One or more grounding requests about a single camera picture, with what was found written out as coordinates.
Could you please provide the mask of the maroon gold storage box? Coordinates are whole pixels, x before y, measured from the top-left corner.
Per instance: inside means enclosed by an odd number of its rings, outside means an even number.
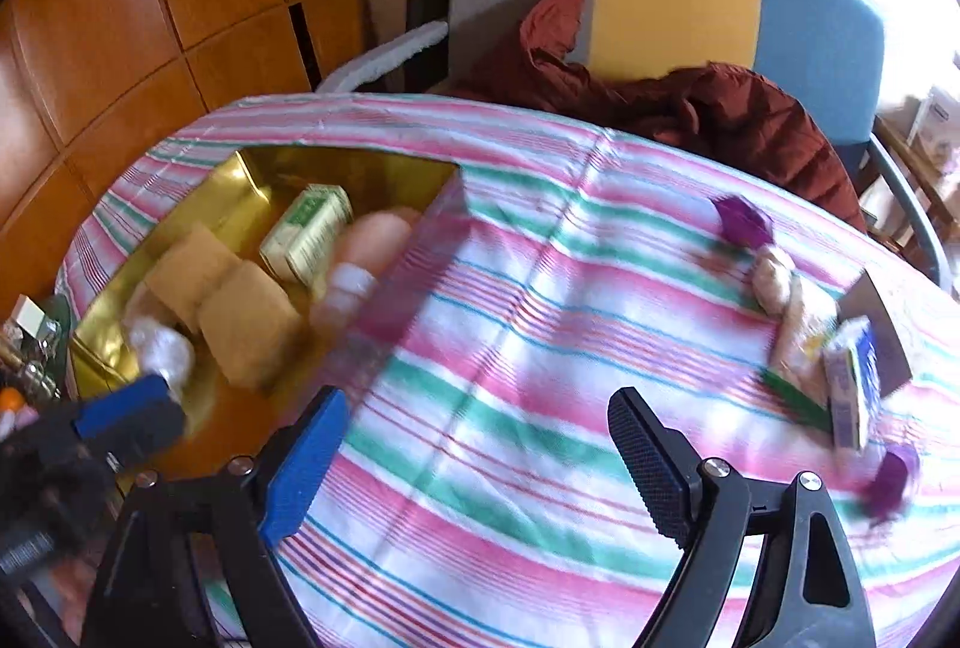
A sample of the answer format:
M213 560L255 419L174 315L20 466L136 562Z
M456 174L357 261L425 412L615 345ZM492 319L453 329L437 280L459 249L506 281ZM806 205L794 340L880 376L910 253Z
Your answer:
M347 199L319 211L311 277L272 265L262 245L304 190ZM172 336L187 378L178 443L149 460L168 479L252 455L306 407L320 362L348 323L405 326L469 237L459 167L372 149L254 146L231 155L146 236L91 302L71 341L82 398L151 370Z

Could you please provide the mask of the dark red jacket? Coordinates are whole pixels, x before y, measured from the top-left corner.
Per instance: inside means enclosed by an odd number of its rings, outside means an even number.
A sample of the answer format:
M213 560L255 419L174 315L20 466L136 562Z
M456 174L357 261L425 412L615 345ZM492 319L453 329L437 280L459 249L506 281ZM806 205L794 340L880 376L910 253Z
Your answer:
M799 100L748 68L708 63L605 84L569 60L586 0L540 0L451 82L460 99L540 110L701 155L866 228L838 152Z

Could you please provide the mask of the green white snack packet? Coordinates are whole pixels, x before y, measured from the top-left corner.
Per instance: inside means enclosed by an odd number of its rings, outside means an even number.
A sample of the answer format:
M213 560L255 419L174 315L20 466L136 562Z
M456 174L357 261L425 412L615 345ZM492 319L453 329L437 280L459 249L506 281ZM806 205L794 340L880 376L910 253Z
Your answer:
M822 350L835 334L836 323L836 300L811 279L794 274L770 360L763 370L763 383L788 411L820 432L832 430Z

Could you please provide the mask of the beige cardboard box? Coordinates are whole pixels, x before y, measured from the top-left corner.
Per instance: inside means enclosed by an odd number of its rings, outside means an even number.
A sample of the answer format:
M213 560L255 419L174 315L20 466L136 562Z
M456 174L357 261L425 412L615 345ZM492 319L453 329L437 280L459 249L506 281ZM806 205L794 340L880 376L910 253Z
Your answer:
M838 300L842 322L866 316L874 336L880 396L887 398L918 373L918 354L900 287L887 274L864 269Z

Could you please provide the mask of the striped bed sheet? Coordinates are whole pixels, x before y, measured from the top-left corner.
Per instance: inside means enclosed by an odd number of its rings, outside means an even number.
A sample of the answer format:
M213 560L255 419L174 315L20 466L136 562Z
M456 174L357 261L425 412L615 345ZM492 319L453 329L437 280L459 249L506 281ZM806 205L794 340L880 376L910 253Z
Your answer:
M802 199L581 121L413 95L241 100L156 144L76 232L57 286L85 311L130 253L242 146L426 155L454 201L377 288L320 376L353 419L301 533L280 550L331 646L626 646L679 552L607 432L636 388L698 450L743 474L822 476L878 643L907 645L958 567L958 310L926 277ZM776 328L716 196L750 199L830 292L884 271L921 373L885 437L921 458L907 513L862 516L866 466L761 381Z

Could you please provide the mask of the purple foil pouch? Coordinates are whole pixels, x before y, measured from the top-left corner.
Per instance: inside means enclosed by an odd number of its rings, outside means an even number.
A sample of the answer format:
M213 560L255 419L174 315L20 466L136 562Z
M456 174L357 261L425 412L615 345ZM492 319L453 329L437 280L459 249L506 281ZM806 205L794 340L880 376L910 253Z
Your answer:
M742 196L720 196L713 199L713 206L718 213L721 232L727 242L752 251L775 243L771 217Z
M891 520L907 508L919 474L919 455L911 445L899 443L885 450L884 458L864 492L864 513L874 521Z

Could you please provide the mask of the blue Tempo tissue pack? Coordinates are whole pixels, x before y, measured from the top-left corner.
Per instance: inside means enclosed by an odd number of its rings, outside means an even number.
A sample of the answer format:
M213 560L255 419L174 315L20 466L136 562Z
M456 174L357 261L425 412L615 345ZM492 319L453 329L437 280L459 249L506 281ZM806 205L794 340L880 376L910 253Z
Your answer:
M867 316L841 323L822 349L833 445L862 453L880 404L877 352Z

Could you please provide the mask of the yellow sponge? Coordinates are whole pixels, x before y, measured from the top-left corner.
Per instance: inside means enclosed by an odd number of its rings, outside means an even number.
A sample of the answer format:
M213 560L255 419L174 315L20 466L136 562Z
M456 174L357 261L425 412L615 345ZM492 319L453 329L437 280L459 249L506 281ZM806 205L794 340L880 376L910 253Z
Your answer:
M235 388L270 385L303 326L283 287L252 261L241 261L199 310L200 334Z
M197 333L203 302L240 264L241 258L208 227L195 224L163 253L143 283L185 329Z

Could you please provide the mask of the wooden wardrobe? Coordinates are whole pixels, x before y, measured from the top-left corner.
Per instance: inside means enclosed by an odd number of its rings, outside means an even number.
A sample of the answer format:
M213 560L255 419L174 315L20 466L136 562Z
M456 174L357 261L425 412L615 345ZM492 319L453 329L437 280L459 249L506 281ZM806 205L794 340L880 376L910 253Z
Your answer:
M3 300L49 294L153 144L246 95L312 89L370 43L366 0L3 0Z

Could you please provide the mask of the small green medicine box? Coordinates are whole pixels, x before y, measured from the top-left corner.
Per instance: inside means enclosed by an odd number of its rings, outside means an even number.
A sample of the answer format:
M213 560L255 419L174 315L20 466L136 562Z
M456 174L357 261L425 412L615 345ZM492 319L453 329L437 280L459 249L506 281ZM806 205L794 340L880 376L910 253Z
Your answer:
M352 217L352 203L342 187L308 185L262 240L260 259L280 283L311 287Z

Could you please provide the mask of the white product box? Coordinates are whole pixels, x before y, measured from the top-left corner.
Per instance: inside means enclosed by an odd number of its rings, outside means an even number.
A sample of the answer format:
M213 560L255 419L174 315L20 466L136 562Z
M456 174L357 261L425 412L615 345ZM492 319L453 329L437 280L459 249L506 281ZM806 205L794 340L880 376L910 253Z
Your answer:
M959 113L957 99L932 88L919 105L908 131L908 144L921 149L940 175L949 175L958 169Z

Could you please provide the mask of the peach lotion bottle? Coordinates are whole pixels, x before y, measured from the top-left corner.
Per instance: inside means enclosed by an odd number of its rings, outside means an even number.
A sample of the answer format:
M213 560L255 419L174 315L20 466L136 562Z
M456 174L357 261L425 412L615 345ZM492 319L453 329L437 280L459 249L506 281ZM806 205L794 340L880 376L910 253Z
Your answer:
M382 273L402 255L420 217L405 206L381 209L358 217L342 232L309 310L316 331L334 336L355 319Z

